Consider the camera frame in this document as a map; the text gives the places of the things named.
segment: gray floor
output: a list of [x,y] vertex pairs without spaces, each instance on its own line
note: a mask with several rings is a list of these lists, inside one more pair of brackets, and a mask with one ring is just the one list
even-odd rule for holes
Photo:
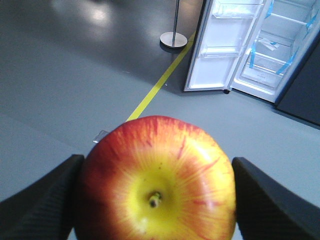
[[[181,1],[180,33],[195,31],[200,8]],[[126,121],[179,51],[159,42],[172,30],[174,0],[2,0],[0,9],[1,201],[71,154],[88,154],[99,131]],[[320,130],[235,90],[182,92],[189,57],[141,116],[205,129],[230,159],[246,157],[320,206]],[[233,239],[242,239],[238,230]]]

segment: red apple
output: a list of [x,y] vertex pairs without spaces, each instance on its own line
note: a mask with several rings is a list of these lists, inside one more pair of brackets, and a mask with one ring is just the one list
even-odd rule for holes
[[166,116],[128,121],[86,158],[75,187],[79,240],[229,240],[234,172],[202,129]]

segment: open refrigerator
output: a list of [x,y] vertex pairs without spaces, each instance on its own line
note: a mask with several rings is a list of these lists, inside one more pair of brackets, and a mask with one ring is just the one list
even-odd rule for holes
[[320,0],[205,1],[184,90],[274,103],[319,33],[319,9]]

